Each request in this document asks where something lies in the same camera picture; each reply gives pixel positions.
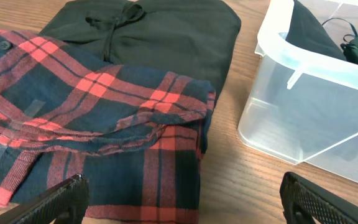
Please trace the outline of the black hooded sweatshirt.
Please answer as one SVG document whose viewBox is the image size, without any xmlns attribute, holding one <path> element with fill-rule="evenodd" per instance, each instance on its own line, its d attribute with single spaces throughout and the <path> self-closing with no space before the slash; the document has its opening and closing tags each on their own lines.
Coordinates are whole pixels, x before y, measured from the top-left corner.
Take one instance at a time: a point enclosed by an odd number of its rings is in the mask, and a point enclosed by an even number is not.
<svg viewBox="0 0 358 224">
<path fill-rule="evenodd" d="M 240 29 L 238 15 L 220 0 L 76 0 L 40 34 L 106 62 L 207 80 L 220 94 Z"/>
</svg>

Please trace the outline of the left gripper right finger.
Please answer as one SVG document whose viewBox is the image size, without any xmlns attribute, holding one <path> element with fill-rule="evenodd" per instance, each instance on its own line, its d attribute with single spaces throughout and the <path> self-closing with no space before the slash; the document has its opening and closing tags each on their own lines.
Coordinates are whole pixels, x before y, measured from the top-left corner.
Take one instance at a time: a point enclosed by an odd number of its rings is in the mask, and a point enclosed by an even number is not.
<svg viewBox="0 0 358 224">
<path fill-rule="evenodd" d="M 358 206 L 294 172 L 286 172 L 280 186 L 287 224 L 358 224 Z"/>
</svg>

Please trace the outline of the red navy plaid shirt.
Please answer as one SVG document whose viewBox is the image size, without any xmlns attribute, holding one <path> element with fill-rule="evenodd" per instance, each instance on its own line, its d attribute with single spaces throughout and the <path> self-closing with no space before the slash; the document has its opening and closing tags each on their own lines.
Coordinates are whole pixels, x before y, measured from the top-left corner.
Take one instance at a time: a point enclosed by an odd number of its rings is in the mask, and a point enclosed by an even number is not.
<svg viewBox="0 0 358 224">
<path fill-rule="evenodd" d="M 209 82 L 0 30 L 0 207 L 83 174 L 86 216 L 197 223 Z"/>
</svg>

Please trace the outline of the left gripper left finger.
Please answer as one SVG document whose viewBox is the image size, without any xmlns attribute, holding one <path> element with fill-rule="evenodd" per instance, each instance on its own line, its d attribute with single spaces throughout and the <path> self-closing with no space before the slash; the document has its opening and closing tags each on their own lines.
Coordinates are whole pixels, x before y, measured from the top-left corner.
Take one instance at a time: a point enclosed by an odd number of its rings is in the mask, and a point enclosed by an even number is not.
<svg viewBox="0 0 358 224">
<path fill-rule="evenodd" d="M 0 215 L 0 224 L 81 224 L 90 199 L 88 181 L 75 174 Z"/>
</svg>

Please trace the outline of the clear plastic storage bin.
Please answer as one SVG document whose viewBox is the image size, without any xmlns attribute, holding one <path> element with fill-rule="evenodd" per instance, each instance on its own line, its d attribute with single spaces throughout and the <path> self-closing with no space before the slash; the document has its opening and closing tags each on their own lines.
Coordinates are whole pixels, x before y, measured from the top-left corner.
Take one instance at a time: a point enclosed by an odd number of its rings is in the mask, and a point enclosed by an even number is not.
<svg viewBox="0 0 358 224">
<path fill-rule="evenodd" d="M 358 1 L 299 1 L 320 24 L 358 32 Z M 291 164 L 307 162 L 358 183 L 358 64 L 286 41 L 294 0 L 271 1 L 257 34 L 261 58 L 238 125 L 241 141 Z M 350 25 L 323 26 L 340 47 Z"/>
</svg>

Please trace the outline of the dark navy garment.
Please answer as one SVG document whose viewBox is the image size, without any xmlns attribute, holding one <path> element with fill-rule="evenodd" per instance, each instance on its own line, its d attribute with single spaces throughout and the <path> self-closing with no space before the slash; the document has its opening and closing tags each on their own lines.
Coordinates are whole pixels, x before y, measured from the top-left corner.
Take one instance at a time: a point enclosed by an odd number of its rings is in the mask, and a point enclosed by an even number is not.
<svg viewBox="0 0 358 224">
<path fill-rule="evenodd" d="M 286 41 L 296 47 L 346 61 L 317 18 L 302 3 L 294 0 L 293 13 Z"/>
</svg>

